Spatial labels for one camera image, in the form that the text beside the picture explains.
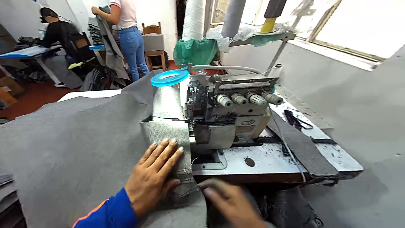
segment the green plastic bag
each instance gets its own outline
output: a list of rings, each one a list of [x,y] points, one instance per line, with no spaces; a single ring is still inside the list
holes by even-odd
[[[204,38],[200,41],[180,39],[173,57],[177,66],[181,64],[209,65],[218,50],[217,41]]]

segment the human hand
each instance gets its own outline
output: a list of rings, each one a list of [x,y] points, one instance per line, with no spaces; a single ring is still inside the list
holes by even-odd
[[[219,179],[208,179],[198,184],[204,195],[236,228],[266,228],[239,186]]]
[[[183,147],[177,149],[177,140],[163,139],[158,146],[153,143],[132,170],[125,184],[125,191],[137,217],[156,205],[170,189],[180,185],[180,180],[166,180],[173,166],[183,155]]]
[[[95,7],[95,6],[92,7],[92,13],[93,13],[94,15],[98,15],[98,12],[99,12],[99,11],[100,11],[99,8],[97,8],[97,7]]]

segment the woman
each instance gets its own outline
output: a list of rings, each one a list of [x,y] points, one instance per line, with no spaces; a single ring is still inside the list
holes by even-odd
[[[92,12],[118,26],[121,51],[131,70],[132,80],[136,81],[139,79],[137,65],[145,75],[149,74],[149,69],[145,62],[143,38],[136,26],[134,0],[110,0],[109,5],[111,14],[97,7],[92,7]]]

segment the hair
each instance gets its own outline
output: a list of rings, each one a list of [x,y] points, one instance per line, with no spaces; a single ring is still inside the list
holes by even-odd
[[[58,14],[57,14],[55,11],[53,11],[52,9],[47,8],[47,7],[41,8],[41,9],[39,10],[39,12],[41,13],[41,16],[42,16],[42,17],[48,17],[48,16],[51,16],[51,17],[58,17]]]

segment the cardboard box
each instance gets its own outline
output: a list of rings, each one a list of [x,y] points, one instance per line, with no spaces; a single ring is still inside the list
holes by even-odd
[[[17,100],[12,97],[8,92],[5,92],[4,90],[0,89],[0,102],[5,104],[6,106],[10,106],[17,102]]]
[[[14,81],[14,79],[9,76],[0,78],[0,87],[8,87],[11,90],[8,93],[13,97],[25,92],[24,88],[22,88]]]
[[[163,34],[150,33],[142,35],[145,52],[164,50]]]

